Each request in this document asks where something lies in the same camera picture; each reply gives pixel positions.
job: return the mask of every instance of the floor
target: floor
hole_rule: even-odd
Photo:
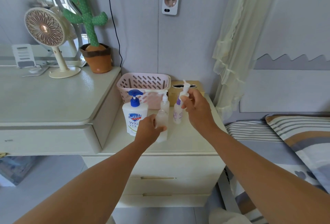
[[[78,155],[41,158],[17,187],[0,187],[1,224],[12,224],[24,213],[86,170]],[[200,208],[122,208],[113,212],[116,224],[208,224],[209,212],[223,207],[215,187]]]

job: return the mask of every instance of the pillow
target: pillow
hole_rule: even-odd
[[[330,117],[268,115],[266,122],[330,193]]]

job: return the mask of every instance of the brown pot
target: brown pot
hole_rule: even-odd
[[[86,50],[89,45],[90,43],[84,44],[79,49],[82,53],[82,56],[90,66],[90,69],[93,71],[93,73],[97,74],[109,72],[112,69],[110,55],[111,48],[105,44],[100,43],[100,45],[105,47],[105,49],[89,51]]]

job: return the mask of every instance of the safeguard hand soap bottle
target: safeguard hand soap bottle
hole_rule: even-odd
[[[148,113],[148,104],[141,103],[137,95],[143,95],[143,92],[138,89],[132,89],[128,92],[130,96],[133,96],[129,103],[125,103],[123,105],[123,111],[127,126],[127,133],[131,136],[136,135],[136,131],[138,130],[140,120],[144,119]]]

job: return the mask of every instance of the fan base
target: fan base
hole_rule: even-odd
[[[49,76],[51,78],[60,79],[67,78],[70,76],[74,76],[80,72],[80,68],[78,67],[68,67],[68,70],[61,71],[60,69],[56,69],[54,71],[49,72]]]

